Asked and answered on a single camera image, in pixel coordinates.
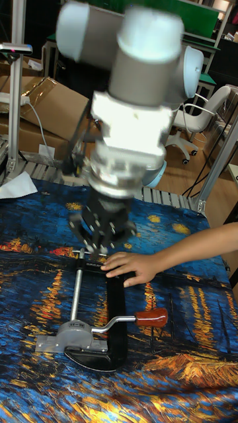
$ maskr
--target paper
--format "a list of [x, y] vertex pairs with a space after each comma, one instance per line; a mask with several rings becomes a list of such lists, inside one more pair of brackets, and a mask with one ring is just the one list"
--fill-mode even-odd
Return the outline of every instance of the paper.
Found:
[[31, 67], [35, 71], [41, 71], [41, 70], [43, 70], [43, 67], [42, 67], [42, 64], [41, 63], [38, 63], [37, 61], [31, 60], [31, 59], [28, 62], [28, 66]]
[[34, 192], [37, 192], [35, 185], [28, 173], [23, 172], [0, 187], [0, 199], [24, 197]]
[[46, 156], [49, 158], [49, 153], [48, 150], [50, 152], [50, 157], [53, 159], [54, 158], [54, 153], [55, 153], [55, 148], [54, 147], [50, 147], [48, 146], [48, 148], [46, 148], [46, 146], [44, 144], [40, 144], [39, 145], [39, 154], [41, 156]]

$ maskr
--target starry night tablecloth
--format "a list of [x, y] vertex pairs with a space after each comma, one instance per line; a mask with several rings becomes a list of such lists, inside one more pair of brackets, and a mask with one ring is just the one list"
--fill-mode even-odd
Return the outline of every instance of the starry night tablecloth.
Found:
[[[0, 422], [238, 421], [238, 308], [220, 257], [186, 263], [126, 290], [127, 314], [166, 307], [162, 329], [128, 324], [128, 359], [112, 374], [34, 351], [69, 319], [80, 245], [68, 215], [87, 189], [34, 181], [0, 203]], [[197, 213], [134, 200], [138, 228], [121, 247], [153, 253], [208, 227]], [[83, 278], [79, 318], [106, 323], [105, 283]]]

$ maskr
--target metal post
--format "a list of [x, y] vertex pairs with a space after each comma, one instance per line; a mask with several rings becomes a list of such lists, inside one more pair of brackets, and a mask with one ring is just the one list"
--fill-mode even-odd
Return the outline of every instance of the metal post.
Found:
[[[79, 258], [84, 258], [84, 249], [80, 250]], [[73, 292], [73, 301], [72, 301], [72, 307], [71, 307], [71, 313], [70, 313], [70, 320], [77, 320], [77, 310], [79, 306], [79, 295], [80, 295], [80, 289], [81, 289], [81, 283], [82, 283], [82, 277], [83, 277], [83, 271], [78, 270], [76, 273], [76, 279], [75, 279], [75, 289]]]
[[[13, 0], [12, 43], [24, 44], [26, 0]], [[20, 94], [22, 84], [22, 54], [11, 65], [10, 108], [9, 108], [9, 159], [7, 170], [13, 171], [18, 160]]]
[[201, 189], [199, 195], [195, 198], [195, 206], [198, 211], [200, 211], [201, 205], [206, 203], [212, 188], [214, 187], [216, 180], [218, 179], [222, 169], [224, 168], [232, 149], [236, 141], [238, 140], [238, 116], [236, 117], [228, 135], [227, 139], [224, 141], [223, 146], [213, 163], [211, 171]]
[[[217, 46], [218, 46], [218, 44], [219, 44], [219, 41], [220, 41], [220, 39], [221, 39], [221, 35], [223, 34], [224, 28], [225, 28], [225, 26], [226, 26], [226, 23], [227, 23], [227, 21], [228, 21], [229, 14], [230, 14], [230, 12], [231, 12], [232, 8], [233, 8], [233, 4], [232, 4], [232, 3], [230, 3], [230, 4], [229, 4], [229, 6], [228, 6], [228, 8], [227, 8], [227, 11], [225, 12], [225, 16], [224, 16], [224, 18], [223, 18], [223, 21], [222, 21], [222, 23], [221, 23], [221, 26], [220, 26], [220, 28], [219, 28], [219, 31], [218, 31], [218, 36], [217, 36], [217, 38], [216, 38], [216, 42], [215, 42], [215, 44], [214, 44], [214, 47], [217, 47]], [[213, 60], [213, 58], [214, 58], [214, 54], [211, 54], [211, 56], [210, 56], [210, 58], [209, 58], [209, 60], [208, 60], [208, 64], [207, 64], [206, 69], [205, 69], [205, 73], [208, 73], [208, 71], [209, 71], [209, 69], [210, 69], [210, 66], [211, 66], [211, 64], [212, 64], [212, 60]]]

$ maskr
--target cardboard box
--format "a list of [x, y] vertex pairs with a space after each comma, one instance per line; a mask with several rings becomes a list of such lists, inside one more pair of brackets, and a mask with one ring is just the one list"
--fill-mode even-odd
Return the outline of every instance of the cardboard box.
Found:
[[[6, 114], [0, 115], [0, 134], [8, 135], [9, 132], [9, 120]], [[50, 132], [44, 130], [44, 137], [48, 147], [54, 149], [54, 158], [63, 160], [67, 155], [67, 147], [69, 142], [62, 139]], [[42, 154], [41, 148], [44, 148], [44, 141], [40, 128], [26, 120], [20, 120], [20, 131], [19, 131], [19, 150], [28, 151], [30, 153]]]
[[[5, 77], [0, 77], [0, 86]], [[3, 88], [10, 91], [10, 78]], [[51, 78], [23, 77], [22, 95], [30, 98], [45, 130], [68, 141], [88, 105], [88, 99]], [[0, 103], [0, 112], [8, 113], [9, 105]], [[29, 104], [20, 108], [20, 116], [38, 126], [38, 120]]]
[[[41, 65], [42, 61], [39, 59], [34, 59], [31, 56], [23, 56], [22, 62], [22, 76], [23, 77], [42, 77], [44, 75], [44, 70], [35, 70], [29, 66], [29, 61], [32, 60], [39, 65]], [[10, 75], [11, 66], [9, 65], [7, 60], [1, 59], [0, 60], [0, 75]]]

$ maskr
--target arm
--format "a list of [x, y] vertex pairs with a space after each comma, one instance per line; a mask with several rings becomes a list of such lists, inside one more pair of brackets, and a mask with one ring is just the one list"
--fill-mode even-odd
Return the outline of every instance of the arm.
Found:
[[144, 284], [152, 280], [156, 273], [170, 267], [211, 258], [219, 254], [238, 250], [238, 223], [229, 223], [215, 229], [197, 232], [171, 247], [152, 255], [118, 252], [102, 266], [103, 270], [117, 269], [106, 274], [108, 278], [134, 271], [135, 278], [125, 281], [124, 286]]

